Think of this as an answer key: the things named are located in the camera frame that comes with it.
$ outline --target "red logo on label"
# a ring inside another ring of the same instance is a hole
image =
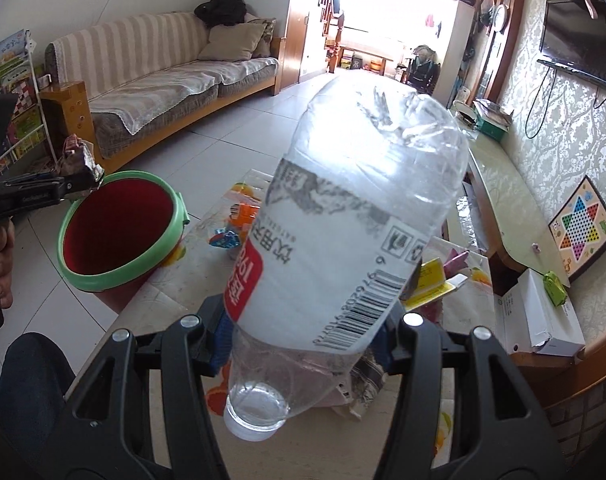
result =
[[[227,280],[223,303],[232,321],[237,322],[263,272],[263,260],[249,238],[238,253],[232,276]]]

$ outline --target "pillow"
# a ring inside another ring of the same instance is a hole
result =
[[[200,60],[247,61],[251,59],[265,31],[264,23],[239,23],[234,27],[217,25],[209,31],[209,43],[199,54]]]
[[[265,24],[265,31],[263,31],[263,36],[260,38],[258,45],[256,45],[252,57],[270,57],[270,42],[274,34],[274,27],[276,27],[276,18],[257,18],[249,23]]]

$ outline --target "sofa backrest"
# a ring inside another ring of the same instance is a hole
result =
[[[191,12],[141,14],[68,34],[53,41],[48,51],[55,55],[54,79],[85,81],[92,99],[145,75],[196,60],[208,35],[205,24]]]

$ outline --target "white box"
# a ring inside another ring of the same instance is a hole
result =
[[[543,277],[528,269],[502,298],[494,297],[497,338],[508,353],[536,352],[572,357],[585,345],[576,313],[567,298],[552,305]]]

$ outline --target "bookshelf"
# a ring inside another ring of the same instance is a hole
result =
[[[51,167],[56,160],[34,71],[35,46],[28,30],[20,30],[0,42],[0,93],[19,95],[0,153],[0,176],[42,144],[51,157]]]

